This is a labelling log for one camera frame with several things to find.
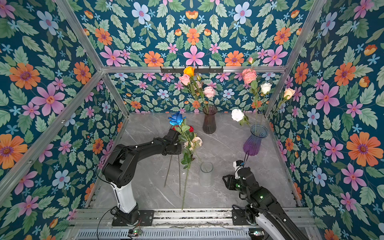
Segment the yellow orange rose stem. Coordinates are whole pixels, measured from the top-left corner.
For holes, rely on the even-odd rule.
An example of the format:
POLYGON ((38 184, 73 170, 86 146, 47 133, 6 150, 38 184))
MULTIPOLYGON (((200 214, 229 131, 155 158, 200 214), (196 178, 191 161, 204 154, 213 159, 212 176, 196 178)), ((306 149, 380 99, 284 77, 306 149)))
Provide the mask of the yellow orange rose stem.
POLYGON ((199 74, 195 74, 193 71, 188 71, 188 72, 186 72, 184 74, 187 74, 187 75, 190 75, 190 76, 196 76, 196 77, 199 76, 201 78, 201 76, 199 74))

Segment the blue rose stem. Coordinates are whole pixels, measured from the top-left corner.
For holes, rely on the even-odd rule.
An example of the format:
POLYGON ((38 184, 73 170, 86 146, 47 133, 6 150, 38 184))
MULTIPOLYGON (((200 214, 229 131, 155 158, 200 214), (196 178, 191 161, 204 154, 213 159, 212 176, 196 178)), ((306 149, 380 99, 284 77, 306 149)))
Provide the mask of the blue rose stem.
POLYGON ((178 125, 188 125, 187 124, 187 118, 184 117, 180 112, 177 112, 177 113, 171 115, 168 119, 169 119, 169 122, 171 125, 170 129, 175 130, 175 127, 178 125))

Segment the pink rose spray stem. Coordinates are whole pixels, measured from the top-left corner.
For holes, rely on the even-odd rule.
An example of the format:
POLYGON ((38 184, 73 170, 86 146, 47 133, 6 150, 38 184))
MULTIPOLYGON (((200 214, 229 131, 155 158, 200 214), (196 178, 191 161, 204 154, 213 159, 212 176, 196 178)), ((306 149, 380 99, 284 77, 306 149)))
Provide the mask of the pink rose spray stem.
POLYGON ((192 106, 194 109, 208 110, 208 104, 203 93, 203 83, 199 76, 190 76, 183 74, 180 77, 180 82, 185 86, 185 89, 192 95, 192 106))

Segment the dark mauve glass vase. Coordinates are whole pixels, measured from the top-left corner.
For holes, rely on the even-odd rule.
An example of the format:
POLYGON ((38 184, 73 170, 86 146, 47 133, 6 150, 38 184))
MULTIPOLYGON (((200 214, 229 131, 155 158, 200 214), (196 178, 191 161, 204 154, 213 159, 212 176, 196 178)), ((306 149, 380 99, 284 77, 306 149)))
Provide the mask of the dark mauve glass vase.
POLYGON ((203 109, 203 113, 205 114, 204 123, 203 123, 203 131, 206 134, 213 134, 216 129, 216 113, 218 112, 217 107, 214 105, 207 105, 203 109))

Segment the pink carnation stem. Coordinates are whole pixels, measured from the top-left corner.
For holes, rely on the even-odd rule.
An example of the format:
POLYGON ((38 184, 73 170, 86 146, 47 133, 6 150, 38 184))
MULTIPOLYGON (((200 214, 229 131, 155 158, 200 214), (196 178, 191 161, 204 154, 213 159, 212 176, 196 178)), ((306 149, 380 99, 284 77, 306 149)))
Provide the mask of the pink carnation stem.
POLYGON ((244 80, 245 85, 249 85, 250 93, 253 94, 253 105, 255 107, 256 113, 258 112, 258 101, 259 101, 259 80, 258 80, 258 73, 255 70, 254 65, 254 59, 252 57, 249 57, 248 63, 250 64, 250 67, 242 71, 242 77, 244 80))

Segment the cream white rose stem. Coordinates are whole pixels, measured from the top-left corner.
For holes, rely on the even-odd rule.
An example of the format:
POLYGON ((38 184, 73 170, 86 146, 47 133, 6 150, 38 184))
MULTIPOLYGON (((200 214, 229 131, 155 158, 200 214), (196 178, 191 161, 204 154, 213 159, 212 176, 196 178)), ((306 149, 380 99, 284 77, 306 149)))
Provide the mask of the cream white rose stem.
POLYGON ((279 101, 277 107, 269 114, 268 120, 273 119, 273 116, 280 110, 281 106, 283 104, 285 104, 288 100, 290 100, 293 97, 293 95, 295 94, 295 92, 296 91, 291 89, 291 88, 284 90, 284 94, 283 94, 281 100, 279 101))

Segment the purple blue glass vase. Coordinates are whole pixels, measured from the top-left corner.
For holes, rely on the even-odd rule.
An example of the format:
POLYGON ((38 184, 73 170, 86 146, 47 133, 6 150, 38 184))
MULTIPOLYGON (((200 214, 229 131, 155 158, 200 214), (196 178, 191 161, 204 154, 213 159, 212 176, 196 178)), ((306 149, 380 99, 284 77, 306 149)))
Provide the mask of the purple blue glass vase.
POLYGON ((262 140, 268 136, 268 130, 263 125, 252 125, 251 135, 243 145, 243 151, 249 156, 256 156, 261 148, 262 140))

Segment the large pink rose stem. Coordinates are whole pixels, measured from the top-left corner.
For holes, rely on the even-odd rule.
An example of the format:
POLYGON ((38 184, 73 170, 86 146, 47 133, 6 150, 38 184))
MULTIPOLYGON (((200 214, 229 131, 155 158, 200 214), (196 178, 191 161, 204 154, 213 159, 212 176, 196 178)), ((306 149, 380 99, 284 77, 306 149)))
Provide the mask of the large pink rose stem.
POLYGON ((213 87, 205 87, 204 91, 204 103, 205 103, 205 108, 204 110, 208 111, 209 110, 209 99, 212 99, 216 96, 216 90, 213 87))

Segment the small white bud stem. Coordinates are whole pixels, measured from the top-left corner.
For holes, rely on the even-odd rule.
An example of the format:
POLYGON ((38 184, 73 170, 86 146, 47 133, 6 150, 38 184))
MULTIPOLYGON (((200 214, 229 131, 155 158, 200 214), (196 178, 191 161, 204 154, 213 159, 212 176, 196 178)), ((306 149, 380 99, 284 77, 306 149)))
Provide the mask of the small white bud stem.
POLYGON ((269 95, 272 88, 272 84, 269 82, 265 82, 260 85, 260 90, 257 94, 257 101, 256 101, 256 107, 257 107, 257 113, 262 113, 263 105, 265 103, 266 97, 269 95))

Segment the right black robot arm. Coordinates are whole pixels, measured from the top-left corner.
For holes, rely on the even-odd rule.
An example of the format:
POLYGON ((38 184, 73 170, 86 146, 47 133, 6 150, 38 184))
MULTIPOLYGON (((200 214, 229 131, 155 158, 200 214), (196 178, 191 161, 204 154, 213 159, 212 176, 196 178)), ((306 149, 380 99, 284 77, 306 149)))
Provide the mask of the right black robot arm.
POLYGON ((234 226, 258 226, 265 240, 307 240, 308 237, 295 225, 278 203, 275 196, 259 185, 249 167, 239 168, 234 175, 223 176, 226 188, 237 191, 239 198, 248 204, 233 205, 234 226))

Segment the clear glass vase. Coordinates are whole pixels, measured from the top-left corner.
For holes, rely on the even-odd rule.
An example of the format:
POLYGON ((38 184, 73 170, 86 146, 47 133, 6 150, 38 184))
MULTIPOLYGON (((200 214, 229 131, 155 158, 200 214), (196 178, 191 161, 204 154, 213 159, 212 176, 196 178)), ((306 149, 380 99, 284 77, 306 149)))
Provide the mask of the clear glass vase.
POLYGON ((199 183, 202 187, 208 188, 213 185, 214 166, 211 162, 202 162, 199 172, 199 183))

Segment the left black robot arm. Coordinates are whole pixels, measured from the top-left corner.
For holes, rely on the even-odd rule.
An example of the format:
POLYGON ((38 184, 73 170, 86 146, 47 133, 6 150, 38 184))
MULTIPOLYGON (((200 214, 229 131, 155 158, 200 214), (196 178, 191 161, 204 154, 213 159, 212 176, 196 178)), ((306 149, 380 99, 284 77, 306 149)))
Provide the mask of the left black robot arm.
POLYGON ((152 224, 154 211, 139 211, 135 200, 132 180, 135 176, 138 162, 154 155, 179 155, 182 146, 179 143, 180 133, 170 129, 162 138, 134 146, 117 145, 102 168, 105 177, 115 193, 117 206, 111 210, 114 219, 112 226, 136 226, 144 221, 146 226, 152 224))

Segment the artificial flower bunch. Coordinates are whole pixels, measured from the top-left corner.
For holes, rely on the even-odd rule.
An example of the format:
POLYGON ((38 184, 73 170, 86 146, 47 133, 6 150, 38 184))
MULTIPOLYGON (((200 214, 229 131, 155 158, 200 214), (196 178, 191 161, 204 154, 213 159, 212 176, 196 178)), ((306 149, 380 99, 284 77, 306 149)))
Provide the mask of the artificial flower bunch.
POLYGON ((178 125, 175 130, 180 134, 179 143, 182 145, 182 160, 180 161, 185 170, 185 182, 182 188, 182 209, 185 208, 188 180, 192 163, 195 161, 195 153, 202 146, 202 139, 194 132, 193 128, 188 125, 178 125))

